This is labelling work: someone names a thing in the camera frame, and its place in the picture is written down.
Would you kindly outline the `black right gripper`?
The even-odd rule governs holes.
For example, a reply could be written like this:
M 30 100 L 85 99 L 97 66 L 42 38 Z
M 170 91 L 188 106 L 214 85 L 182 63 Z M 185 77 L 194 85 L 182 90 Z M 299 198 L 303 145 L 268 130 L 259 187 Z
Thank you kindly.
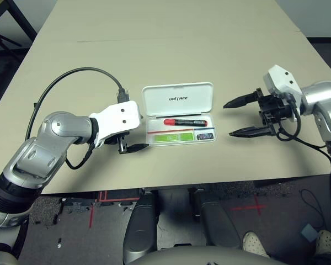
M 282 120 L 291 118 L 293 111 L 288 104 L 285 104 L 281 98 L 273 95 L 263 95 L 260 88 L 255 92 L 237 97 L 227 102 L 223 109 L 232 109 L 245 106 L 249 103 L 258 101 L 260 111 L 259 115 L 263 122 L 263 127 L 247 127 L 230 132 L 233 137 L 260 137 L 260 136 L 275 136 L 276 131 L 274 124 L 278 124 Z

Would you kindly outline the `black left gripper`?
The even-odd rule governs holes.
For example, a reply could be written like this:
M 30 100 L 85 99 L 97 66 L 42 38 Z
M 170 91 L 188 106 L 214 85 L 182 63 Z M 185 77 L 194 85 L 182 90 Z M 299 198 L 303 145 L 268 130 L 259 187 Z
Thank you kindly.
M 123 132 L 120 134 L 113 135 L 104 140 L 105 145 L 117 145 L 119 154 L 125 153 L 134 153 L 137 151 L 141 151 L 149 146 L 149 144 L 133 144 L 127 147 L 127 143 L 125 142 L 125 136 L 127 136 L 129 132 Z

